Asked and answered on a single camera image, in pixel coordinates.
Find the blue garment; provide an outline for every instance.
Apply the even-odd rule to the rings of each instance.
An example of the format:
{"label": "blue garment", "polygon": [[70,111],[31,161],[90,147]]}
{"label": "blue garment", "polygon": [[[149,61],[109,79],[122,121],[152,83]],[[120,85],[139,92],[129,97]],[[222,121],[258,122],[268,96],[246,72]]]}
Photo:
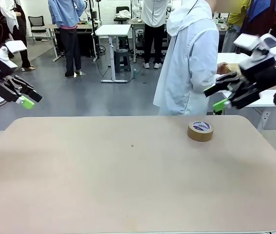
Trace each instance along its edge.
{"label": "blue garment", "polygon": [[267,8],[269,8],[270,4],[271,4],[271,0],[254,0],[250,21],[252,21],[256,16],[258,16],[260,13],[262,13]]}
{"label": "blue garment", "polygon": [[80,16],[86,8],[84,0],[48,0],[52,24],[74,27],[80,22]]}

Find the stool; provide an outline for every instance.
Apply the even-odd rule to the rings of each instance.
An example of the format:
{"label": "stool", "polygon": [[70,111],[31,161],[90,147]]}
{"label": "stool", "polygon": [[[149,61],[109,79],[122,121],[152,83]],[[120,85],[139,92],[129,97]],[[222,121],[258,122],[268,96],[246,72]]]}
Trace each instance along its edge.
{"label": "stool", "polygon": [[119,73],[121,69],[131,71],[130,67],[130,52],[126,49],[114,51],[114,66],[115,72]]}
{"label": "stool", "polygon": [[128,36],[126,37],[118,37],[118,45],[120,49],[126,49],[126,50],[130,50],[129,48],[129,40],[128,40]]}

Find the chair backrest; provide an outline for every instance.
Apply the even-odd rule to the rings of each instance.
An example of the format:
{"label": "chair backrest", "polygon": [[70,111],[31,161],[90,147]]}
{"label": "chair backrest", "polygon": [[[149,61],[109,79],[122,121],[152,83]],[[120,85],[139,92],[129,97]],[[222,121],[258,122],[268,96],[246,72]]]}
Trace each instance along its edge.
{"label": "chair backrest", "polygon": [[119,13],[120,11],[123,11],[123,10],[129,11],[129,7],[128,6],[118,6],[117,7],[117,13]]}
{"label": "chair backrest", "polygon": [[38,16],[38,17],[29,16],[28,18],[29,18],[31,27],[45,26],[44,16]]}

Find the brown packing tape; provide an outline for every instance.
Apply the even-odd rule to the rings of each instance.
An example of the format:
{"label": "brown packing tape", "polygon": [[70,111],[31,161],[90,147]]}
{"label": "brown packing tape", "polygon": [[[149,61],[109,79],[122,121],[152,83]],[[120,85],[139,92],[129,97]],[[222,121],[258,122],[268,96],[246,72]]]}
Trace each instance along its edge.
{"label": "brown packing tape", "polygon": [[205,121],[195,121],[189,124],[188,137],[199,142],[210,141],[213,137],[213,127]]}

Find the white hooded jacket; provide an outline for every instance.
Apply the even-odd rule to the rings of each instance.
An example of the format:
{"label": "white hooded jacket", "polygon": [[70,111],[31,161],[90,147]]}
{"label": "white hooded jacket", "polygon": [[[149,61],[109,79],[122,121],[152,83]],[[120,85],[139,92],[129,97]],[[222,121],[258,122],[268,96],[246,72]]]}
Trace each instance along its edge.
{"label": "white hooded jacket", "polygon": [[159,115],[205,115],[209,99],[203,91],[215,82],[219,43],[209,4],[189,0],[171,13],[167,32],[172,39],[153,104]]}

